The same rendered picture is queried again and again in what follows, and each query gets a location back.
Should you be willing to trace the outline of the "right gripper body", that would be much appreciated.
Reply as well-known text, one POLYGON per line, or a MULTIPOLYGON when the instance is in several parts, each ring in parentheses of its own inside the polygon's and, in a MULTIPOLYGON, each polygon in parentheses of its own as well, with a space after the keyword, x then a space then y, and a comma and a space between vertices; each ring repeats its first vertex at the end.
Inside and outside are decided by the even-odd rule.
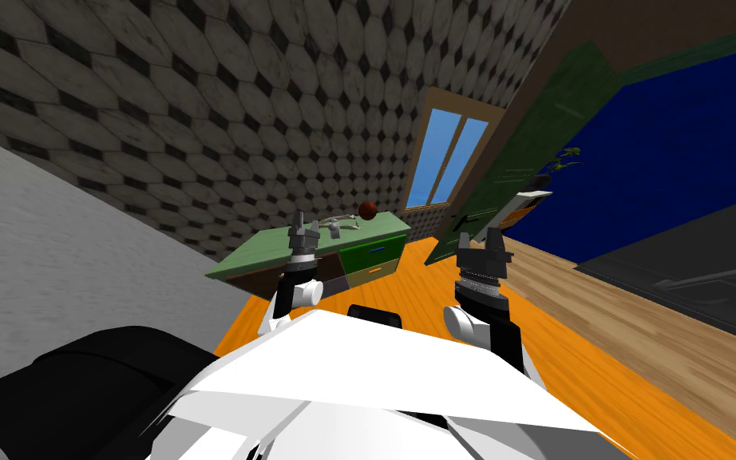
POLYGON ((513 253, 506 250, 464 248, 456 252, 460 277, 465 279, 506 279, 513 253))

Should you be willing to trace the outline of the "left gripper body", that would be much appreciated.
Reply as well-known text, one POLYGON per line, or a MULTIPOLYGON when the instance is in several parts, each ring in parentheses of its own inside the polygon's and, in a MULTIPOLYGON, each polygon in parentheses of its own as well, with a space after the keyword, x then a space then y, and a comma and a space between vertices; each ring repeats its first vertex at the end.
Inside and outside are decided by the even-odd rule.
POLYGON ((314 259, 319 244, 319 231, 309 228, 290 228, 288 236, 292 259, 314 259))

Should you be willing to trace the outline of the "white shelf with plant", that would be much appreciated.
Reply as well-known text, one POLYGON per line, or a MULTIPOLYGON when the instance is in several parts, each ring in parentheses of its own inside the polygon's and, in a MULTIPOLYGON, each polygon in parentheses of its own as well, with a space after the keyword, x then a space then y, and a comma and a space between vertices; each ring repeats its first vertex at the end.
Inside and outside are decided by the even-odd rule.
POLYGON ((518 192, 490 221, 486 224, 472 240, 482 243, 488 236, 489 228, 496 228, 504 235, 519 220, 527 216, 542 200, 552 195, 548 186, 552 183, 551 173, 574 165, 583 164, 578 160, 579 149, 560 150, 530 181, 530 183, 518 192))

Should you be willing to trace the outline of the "green desk with drawers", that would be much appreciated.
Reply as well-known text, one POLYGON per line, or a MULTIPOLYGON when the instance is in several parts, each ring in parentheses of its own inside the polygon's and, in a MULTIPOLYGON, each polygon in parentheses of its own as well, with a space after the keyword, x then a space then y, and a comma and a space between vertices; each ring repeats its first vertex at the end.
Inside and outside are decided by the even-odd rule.
MULTIPOLYGON (((324 298, 394 273, 410 233, 410 226, 392 212, 379 212, 371 220, 340 216, 337 221, 339 237, 331 237, 322 224, 315 249, 315 280, 323 283, 324 298)), ((269 300, 291 256, 289 230, 257 232, 206 276, 269 300)))

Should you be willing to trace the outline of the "dark green door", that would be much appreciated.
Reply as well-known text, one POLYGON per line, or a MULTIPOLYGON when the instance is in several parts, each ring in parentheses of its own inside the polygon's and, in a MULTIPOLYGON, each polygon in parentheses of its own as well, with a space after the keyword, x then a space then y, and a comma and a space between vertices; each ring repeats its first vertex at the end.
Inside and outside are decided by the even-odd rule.
POLYGON ((488 227, 621 86, 594 42, 569 51, 469 197, 447 212, 445 231, 426 264, 454 256, 461 233, 475 236, 488 227))

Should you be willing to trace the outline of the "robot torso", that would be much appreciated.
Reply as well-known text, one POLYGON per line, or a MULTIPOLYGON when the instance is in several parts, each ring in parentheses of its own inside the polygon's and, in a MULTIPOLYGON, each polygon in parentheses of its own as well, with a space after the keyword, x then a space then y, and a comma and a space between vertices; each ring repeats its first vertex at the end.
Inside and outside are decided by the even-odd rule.
POLYGON ((311 310, 204 368, 145 460, 629 460, 491 351, 311 310))

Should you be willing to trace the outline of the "dark grey low furniture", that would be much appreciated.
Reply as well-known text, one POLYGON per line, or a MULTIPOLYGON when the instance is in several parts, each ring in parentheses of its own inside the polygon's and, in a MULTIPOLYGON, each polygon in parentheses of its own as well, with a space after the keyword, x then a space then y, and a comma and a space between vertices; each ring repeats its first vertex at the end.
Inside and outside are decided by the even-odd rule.
POLYGON ((576 269, 736 336, 736 204, 576 269))

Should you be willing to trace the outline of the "window with tan frame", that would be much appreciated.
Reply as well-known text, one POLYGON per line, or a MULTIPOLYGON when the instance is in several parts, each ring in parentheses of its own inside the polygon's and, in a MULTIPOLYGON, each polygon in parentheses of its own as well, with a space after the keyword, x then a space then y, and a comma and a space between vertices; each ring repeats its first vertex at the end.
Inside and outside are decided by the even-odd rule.
POLYGON ((505 109, 429 87, 418 128, 402 212, 447 207, 488 146, 505 109))

